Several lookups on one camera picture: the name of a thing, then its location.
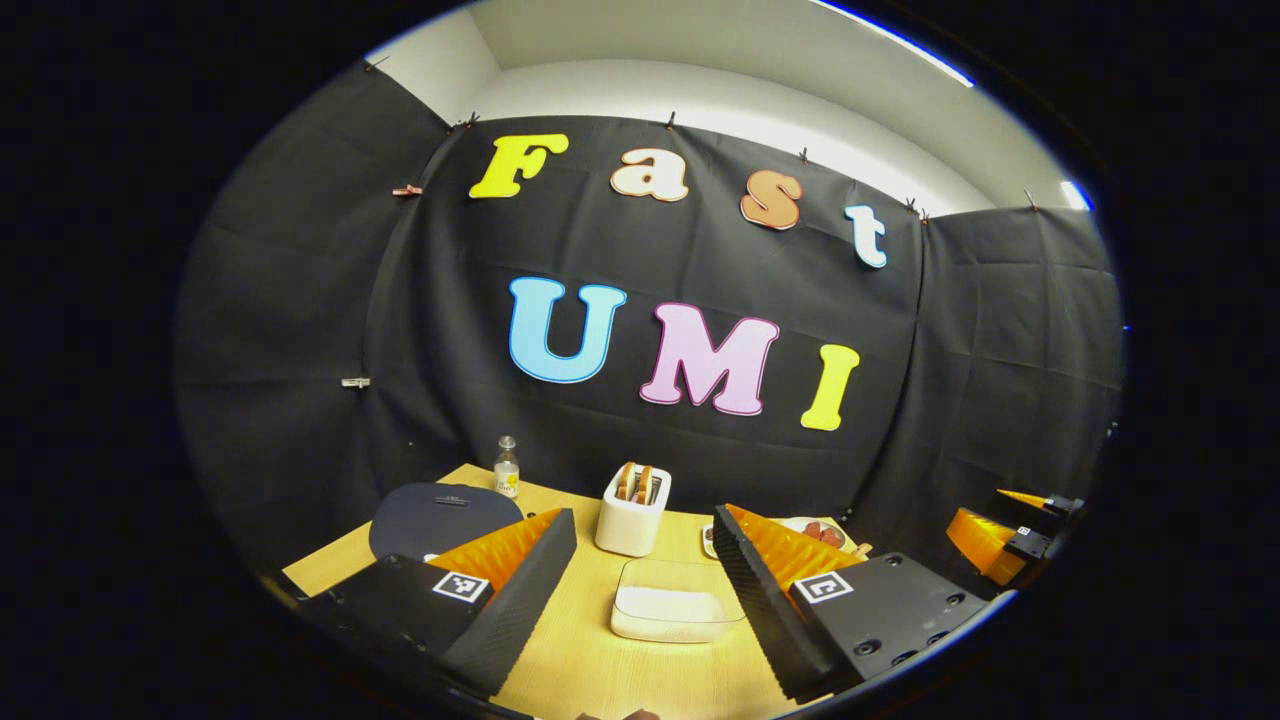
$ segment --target letter i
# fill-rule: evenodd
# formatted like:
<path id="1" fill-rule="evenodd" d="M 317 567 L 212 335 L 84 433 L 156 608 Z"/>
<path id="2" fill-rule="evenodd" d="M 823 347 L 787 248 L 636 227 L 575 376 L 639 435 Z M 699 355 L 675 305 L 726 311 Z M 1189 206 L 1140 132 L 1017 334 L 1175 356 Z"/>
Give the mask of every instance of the letter i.
<path id="1" fill-rule="evenodd" d="M 840 427 L 840 404 L 845 398 L 849 373 L 858 366 L 860 357 L 844 345 L 823 345 L 820 354 L 822 379 L 818 380 L 813 405 L 800 416 L 800 424 L 815 430 L 833 430 Z"/>

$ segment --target table surface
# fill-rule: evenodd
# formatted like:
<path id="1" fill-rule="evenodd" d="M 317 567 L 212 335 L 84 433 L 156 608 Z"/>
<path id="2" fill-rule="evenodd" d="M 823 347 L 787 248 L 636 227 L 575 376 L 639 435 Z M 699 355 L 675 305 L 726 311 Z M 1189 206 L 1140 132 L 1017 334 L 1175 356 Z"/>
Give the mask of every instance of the table surface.
<path id="1" fill-rule="evenodd" d="M 462 465 L 439 482 L 488 488 L 493 470 Z M 745 619 L 718 639 L 700 644 L 613 634 L 613 594 L 622 565 L 632 559 L 595 546 L 599 498 L 521 480 L 515 500 L 525 514 L 572 509 L 577 550 L 492 702 L 544 720 L 573 720 L 582 712 L 616 720 L 641 707 L 681 720 L 748 720 L 796 710 L 797 705 L 782 694 Z M 699 536 L 710 521 L 710 515 L 663 512 L 658 542 L 646 557 L 718 565 L 703 553 Z M 370 525 L 365 523 L 298 560 L 284 574 L 307 596 L 340 583 L 376 560 L 369 548 Z"/>

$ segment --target pink letter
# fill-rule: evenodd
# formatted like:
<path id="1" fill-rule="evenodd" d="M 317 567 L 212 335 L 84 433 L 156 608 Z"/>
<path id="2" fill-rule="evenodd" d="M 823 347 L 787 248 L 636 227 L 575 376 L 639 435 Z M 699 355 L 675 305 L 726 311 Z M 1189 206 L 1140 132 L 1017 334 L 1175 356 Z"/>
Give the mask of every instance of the pink letter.
<path id="1" fill-rule="evenodd" d="M 742 318 L 716 350 L 707 332 L 703 313 L 684 302 L 663 302 L 654 311 L 662 320 L 662 345 L 653 379 L 640 388 L 640 397 L 649 402 L 680 402 L 676 373 L 684 368 L 689 400 L 701 405 L 721 378 L 724 391 L 712 400 L 721 413 L 759 415 L 760 379 L 769 345 L 778 338 L 778 327 L 760 318 Z"/>

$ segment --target black fabric backdrop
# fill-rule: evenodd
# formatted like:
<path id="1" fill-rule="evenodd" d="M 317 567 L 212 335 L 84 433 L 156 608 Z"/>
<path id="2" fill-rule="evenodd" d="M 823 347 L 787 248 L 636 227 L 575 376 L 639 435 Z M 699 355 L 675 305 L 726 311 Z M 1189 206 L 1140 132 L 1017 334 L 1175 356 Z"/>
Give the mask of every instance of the black fabric backdrop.
<path id="1" fill-rule="evenodd" d="M 228 181 L 191 246 L 174 380 L 197 478 L 256 569 L 367 521 L 361 397 L 369 296 L 396 225 L 390 188 L 448 126 L 353 65 L 289 114 Z"/>
<path id="2" fill-rule="evenodd" d="M 513 434 L 527 479 L 594 496 L 625 460 L 675 477 L 671 507 L 733 502 L 842 515 L 879 550 L 954 564 L 943 530 L 993 487 L 1084 495 L 1119 397 L 1120 316 L 1089 215 L 931 219 L 795 155 L 618 118 L 445 127 L 378 70 L 353 68 L 289 117 L 228 183 L 197 238 L 178 316 L 191 456 L 251 562 L 276 569 L 367 520 L 407 482 L 488 465 Z M 468 199 L 506 135 L 568 149 L 509 199 Z M 687 163 L 678 202 L 609 187 L 622 152 Z M 800 223 L 742 219 L 750 173 L 804 187 Z M 416 199 L 390 190 L 412 182 Z M 849 205 L 886 225 L 888 265 L 852 250 Z M 508 352 L 516 277 L 566 286 L 548 346 L 581 342 L 582 284 L 627 293 L 593 378 L 548 383 Z M 713 345 L 741 318 L 781 328 L 762 414 L 639 396 L 666 301 Z M 861 356 L 833 432 L 800 425 L 819 347 Z M 369 377 L 357 391 L 342 378 Z M 684 387 L 684 380 L 677 384 Z"/>

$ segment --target ceiling light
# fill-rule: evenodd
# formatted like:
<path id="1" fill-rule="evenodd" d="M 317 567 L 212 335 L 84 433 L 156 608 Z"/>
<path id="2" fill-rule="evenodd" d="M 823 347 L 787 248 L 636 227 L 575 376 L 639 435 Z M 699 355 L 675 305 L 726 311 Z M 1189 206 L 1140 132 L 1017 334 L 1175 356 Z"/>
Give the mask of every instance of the ceiling light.
<path id="1" fill-rule="evenodd" d="M 1084 199 L 1080 188 L 1075 187 L 1071 181 L 1062 181 L 1062 195 L 1066 196 L 1066 204 L 1071 206 L 1073 210 L 1089 210 L 1089 201 Z"/>
<path id="2" fill-rule="evenodd" d="M 938 68 L 940 70 L 942 70 L 942 72 L 947 73 L 948 76 L 951 76 L 952 79 L 955 79 L 960 85 L 963 85 L 965 87 L 973 87 L 973 82 L 970 82 L 969 78 L 966 78 L 963 74 L 960 74 L 960 70 L 956 70 L 951 65 L 948 65 L 948 64 L 943 63 L 942 60 L 934 58 L 928 51 L 920 49 L 919 46 L 916 46 L 911 41 L 909 41 L 906 38 L 902 38 L 902 37 L 899 37 L 899 36 L 893 35 L 892 32 L 890 32 L 890 31 L 887 31 L 887 29 L 884 29 L 884 28 L 882 28 L 882 27 L 879 27 L 879 26 L 877 26 L 874 23 L 864 20 L 863 18 L 859 18 L 858 15 L 855 15 L 855 14 L 850 13 L 849 10 L 842 9 L 842 8 L 837 8 L 835 5 L 823 3 L 822 0 L 809 0 L 809 1 L 813 3 L 813 4 L 815 4 L 815 5 L 822 5 L 823 8 L 831 10 L 833 13 L 840 13 L 841 15 L 845 15 L 846 18 L 854 20 L 855 23 L 859 23 L 859 24 L 861 24 L 864 27 L 868 27 L 868 28 L 876 31 L 877 33 L 879 33 L 879 35 L 882 35 L 882 36 L 892 40 L 893 42 L 897 42 L 902 47 L 906 47 L 911 53 L 915 53 L 916 55 L 919 55 L 920 58 L 923 58 L 924 60 L 927 60 L 934 68 Z"/>

